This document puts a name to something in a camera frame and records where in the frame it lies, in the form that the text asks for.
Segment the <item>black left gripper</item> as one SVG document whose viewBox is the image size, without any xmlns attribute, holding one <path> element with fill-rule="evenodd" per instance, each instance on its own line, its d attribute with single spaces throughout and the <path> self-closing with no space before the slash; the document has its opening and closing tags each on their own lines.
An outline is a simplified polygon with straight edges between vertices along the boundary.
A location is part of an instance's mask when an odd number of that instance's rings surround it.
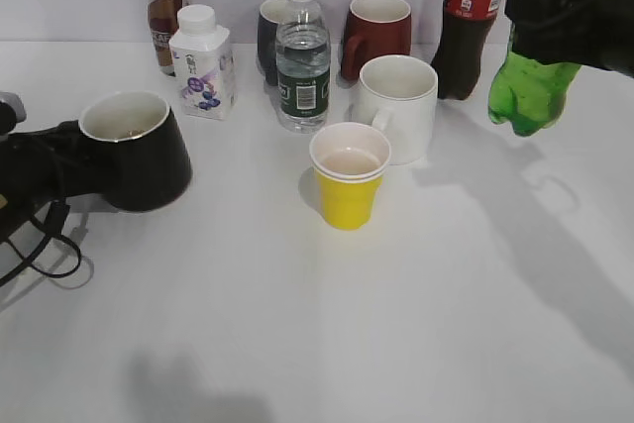
<svg viewBox="0 0 634 423">
<path fill-rule="evenodd" d="M 1 238 L 54 200 L 109 192 L 120 173 L 77 121 L 1 141 Z"/>
</svg>

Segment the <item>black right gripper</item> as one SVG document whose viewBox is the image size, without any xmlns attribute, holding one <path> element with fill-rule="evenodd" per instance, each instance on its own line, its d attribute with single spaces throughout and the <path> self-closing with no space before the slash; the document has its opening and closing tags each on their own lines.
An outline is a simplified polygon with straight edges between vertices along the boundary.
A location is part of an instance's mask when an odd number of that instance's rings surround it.
<svg viewBox="0 0 634 423">
<path fill-rule="evenodd" d="M 512 50 L 633 75 L 633 0 L 506 0 Z"/>
</svg>

